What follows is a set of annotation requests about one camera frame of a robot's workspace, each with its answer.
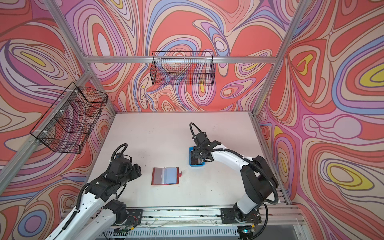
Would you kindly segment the red leather card holder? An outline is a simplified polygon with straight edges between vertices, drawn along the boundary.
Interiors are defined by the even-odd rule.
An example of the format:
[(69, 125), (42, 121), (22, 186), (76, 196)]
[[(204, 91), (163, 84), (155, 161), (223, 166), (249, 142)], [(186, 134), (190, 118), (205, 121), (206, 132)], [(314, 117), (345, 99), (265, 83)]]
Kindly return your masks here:
[(151, 185), (177, 185), (181, 176), (179, 167), (153, 168)]

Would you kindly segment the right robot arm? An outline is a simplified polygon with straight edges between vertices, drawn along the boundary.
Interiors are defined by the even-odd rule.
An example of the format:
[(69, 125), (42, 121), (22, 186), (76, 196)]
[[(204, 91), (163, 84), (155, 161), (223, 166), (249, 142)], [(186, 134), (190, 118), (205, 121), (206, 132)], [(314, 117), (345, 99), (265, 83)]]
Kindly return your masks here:
[(192, 166), (218, 162), (241, 175), (245, 194), (232, 208), (223, 209), (222, 220), (245, 223), (261, 206), (279, 203), (278, 180), (263, 157), (246, 157), (226, 148), (219, 141), (210, 141), (207, 133), (195, 123), (189, 123), (189, 128), (195, 143), (190, 153)]

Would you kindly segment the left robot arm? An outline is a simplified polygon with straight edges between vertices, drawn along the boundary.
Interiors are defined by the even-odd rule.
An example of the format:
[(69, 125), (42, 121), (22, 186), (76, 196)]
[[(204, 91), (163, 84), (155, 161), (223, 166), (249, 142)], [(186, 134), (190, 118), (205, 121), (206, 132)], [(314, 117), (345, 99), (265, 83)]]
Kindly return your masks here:
[(81, 188), (75, 207), (49, 234), (49, 240), (95, 240), (113, 225), (127, 232), (139, 224), (118, 200), (127, 183), (142, 175), (141, 167), (124, 154), (127, 147), (126, 143), (118, 146), (107, 169)]

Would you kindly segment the blue plastic card tray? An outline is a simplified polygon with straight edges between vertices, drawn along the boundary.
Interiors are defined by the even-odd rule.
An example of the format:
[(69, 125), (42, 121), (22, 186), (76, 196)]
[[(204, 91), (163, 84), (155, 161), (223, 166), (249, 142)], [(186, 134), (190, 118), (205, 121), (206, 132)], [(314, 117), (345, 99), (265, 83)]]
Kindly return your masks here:
[(197, 147), (189, 148), (189, 165), (191, 167), (202, 167), (205, 165), (204, 160), (199, 159), (197, 156)]

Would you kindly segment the dark credit card stack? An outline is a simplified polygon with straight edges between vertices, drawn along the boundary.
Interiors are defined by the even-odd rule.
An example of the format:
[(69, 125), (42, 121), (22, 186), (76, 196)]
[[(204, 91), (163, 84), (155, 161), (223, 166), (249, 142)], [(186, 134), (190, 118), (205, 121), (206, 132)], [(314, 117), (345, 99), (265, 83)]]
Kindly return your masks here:
[(190, 153), (190, 165), (192, 167), (203, 166), (205, 163), (202, 159), (196, 158), (194, 152)]

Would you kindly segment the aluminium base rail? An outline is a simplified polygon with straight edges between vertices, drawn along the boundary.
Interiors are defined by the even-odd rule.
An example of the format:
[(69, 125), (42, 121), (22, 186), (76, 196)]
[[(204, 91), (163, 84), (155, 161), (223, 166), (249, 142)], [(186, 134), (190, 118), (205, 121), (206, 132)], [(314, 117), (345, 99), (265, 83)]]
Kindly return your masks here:
[(300, 235), (305, 224), (299, 208), (285, 204), (261, 205), (242, 215), (229, 205), (133, 209), (112, 200), (108, 204), (90, 202), (72, 209), (48, 239), (234, 236), (250, 240), (270, 225), (292, 226)]

